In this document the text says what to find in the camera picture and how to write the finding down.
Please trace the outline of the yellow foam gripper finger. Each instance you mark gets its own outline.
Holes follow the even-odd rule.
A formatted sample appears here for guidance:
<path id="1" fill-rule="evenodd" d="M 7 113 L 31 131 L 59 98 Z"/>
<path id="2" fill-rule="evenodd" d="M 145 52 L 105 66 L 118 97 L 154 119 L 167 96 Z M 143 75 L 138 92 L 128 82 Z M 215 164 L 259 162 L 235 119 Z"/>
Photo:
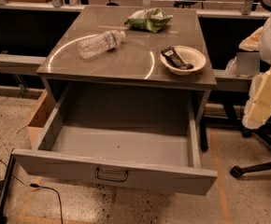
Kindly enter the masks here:
<path id="1" fill-rule="evenodd" d="M 263 126 L 271 117 L 271 68 L 253 78 L 249 96 L 242 124 L 254 130 Z"/>
<path id="2" fill-rule="evenodd" d="M 258 28 L 250 36 L 242 40 L 239 44 L 239 48 L 245 51 L 259 51 L 260 50 L 260 37 L 263 31 L 263 27 Z"/>

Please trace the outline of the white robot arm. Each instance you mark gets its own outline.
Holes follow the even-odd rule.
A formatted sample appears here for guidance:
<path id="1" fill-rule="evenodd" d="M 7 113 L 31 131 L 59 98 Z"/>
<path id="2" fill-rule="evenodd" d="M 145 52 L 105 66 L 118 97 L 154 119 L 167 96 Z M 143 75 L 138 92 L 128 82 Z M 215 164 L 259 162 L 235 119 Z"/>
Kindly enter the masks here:
<path id="1" fill-rule="evenodd" d="M 271 65 L 271 16 L 264 26 L 244 39 L 239 47 L 246 51 L 259 51 L 260 59 Z M 255 130 L 271 117 L 271 67 L 252 79 L 249 96 L 242 124 L 248 129 Z"/>

